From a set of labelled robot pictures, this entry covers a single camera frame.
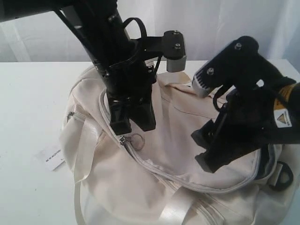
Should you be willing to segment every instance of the white table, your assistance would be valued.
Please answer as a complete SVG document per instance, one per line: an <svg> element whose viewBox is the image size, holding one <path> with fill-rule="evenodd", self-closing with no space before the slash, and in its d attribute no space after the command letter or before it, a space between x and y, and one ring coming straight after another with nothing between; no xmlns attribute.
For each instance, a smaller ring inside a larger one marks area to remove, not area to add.
<svg viewBox="0 0 300 225"><path fill-rule="evenodd" d="M272 62L284 75L300 80L288 61ZM203 63L189 61L185 72L192 77ZM72 173L65 164L50 172L34 156L57 140L69 90L90 65L0 63L1 225L75 225ZM165 72L165 62L159 72ZM297 224L299 207L297 192L283 224Z"/></svg>

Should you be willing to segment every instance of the white bag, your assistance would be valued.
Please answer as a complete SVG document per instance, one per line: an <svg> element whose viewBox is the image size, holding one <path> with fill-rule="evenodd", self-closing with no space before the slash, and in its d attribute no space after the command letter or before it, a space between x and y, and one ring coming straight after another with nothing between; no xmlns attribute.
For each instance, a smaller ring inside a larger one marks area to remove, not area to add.
<svg viewBox="0 0 300 225"><path fill-rule="evenodd" d="M125 136L109 127L105 85L94 68L72 88L60 142L74 172L78 224L85 224L81 183L108 212L132 224L281 222L299 185L298 145L270 145L263 157L257 150L215 173L204 172L194 157L205 149L190 135L217 117L211 97L198 98L185 85L190 79L183 72L160 74L157 81L152 92L156 129L143 132L131 121L132 133ZM269 185L286 179L284 167L294 180L274 191Z"/></svg>

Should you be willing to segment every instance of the white backdrop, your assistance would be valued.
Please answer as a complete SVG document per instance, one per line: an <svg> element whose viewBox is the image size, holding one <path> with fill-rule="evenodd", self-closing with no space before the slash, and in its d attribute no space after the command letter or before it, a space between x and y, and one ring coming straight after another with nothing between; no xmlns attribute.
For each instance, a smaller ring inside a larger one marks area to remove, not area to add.
<svg viewBox="0 0 300 225"><path fill-rule="evenodd" d="M299 0L119 0L125 20L140 17L149 35L180 30L189 60L208 60L230 41L250 35L269 59L300 71ZM130 25L132 38L139 37ZM0 23L0 61L88 61L79 41L50 12Z"/></svg>

